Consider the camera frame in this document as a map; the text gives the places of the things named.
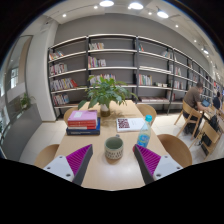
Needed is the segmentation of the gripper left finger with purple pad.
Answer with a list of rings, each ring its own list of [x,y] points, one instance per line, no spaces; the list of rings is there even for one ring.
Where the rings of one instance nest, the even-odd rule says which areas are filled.
[[[44,167],[44,170],[76,185],[81,185],[92,155],[92,145],[87,145],[67,156],[57,156]]]

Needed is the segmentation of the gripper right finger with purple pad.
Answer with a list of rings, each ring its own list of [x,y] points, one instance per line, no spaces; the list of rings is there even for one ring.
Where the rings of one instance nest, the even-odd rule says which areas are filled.
[[[182,169],[170,155],[160,156],[135,144],[134,155],[138,161],[145,184],[152,183]]]

